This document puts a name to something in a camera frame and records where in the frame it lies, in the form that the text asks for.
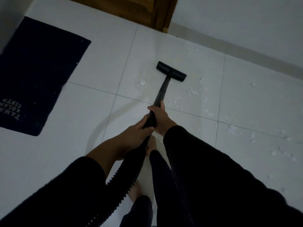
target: floor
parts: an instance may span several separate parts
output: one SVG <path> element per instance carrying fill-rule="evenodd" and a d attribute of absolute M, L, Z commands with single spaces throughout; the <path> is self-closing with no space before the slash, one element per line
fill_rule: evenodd
<path fill-rule="evenodd" d="M 158 61 L 187 74 L 169 84 L 169 116 L 303 211 L 303 81 L 69 0 L 35 0 L 26 15 L 92 44 L 40 136 L 0 128 L 0 218 L 140 120 L 165 78 Z M 126 197 L 104 226 L 130 207 Z"/>

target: left hand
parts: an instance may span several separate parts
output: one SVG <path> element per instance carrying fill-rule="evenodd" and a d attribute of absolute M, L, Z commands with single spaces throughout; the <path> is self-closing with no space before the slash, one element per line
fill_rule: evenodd
<path fill-rule="evenodd" d="M 128 127 L 121 134 L 117 135 L 118 141 L 121 142 L 123 146 L 123 153 L 120 154 L 119 159 L 121 159 L 128 151 L 140 146 L 143 140 L 154 132 L 153 127 L 146 127 L 142 130 L 146 120 L 147 115 L 145 115 L 141 121 Z"/>

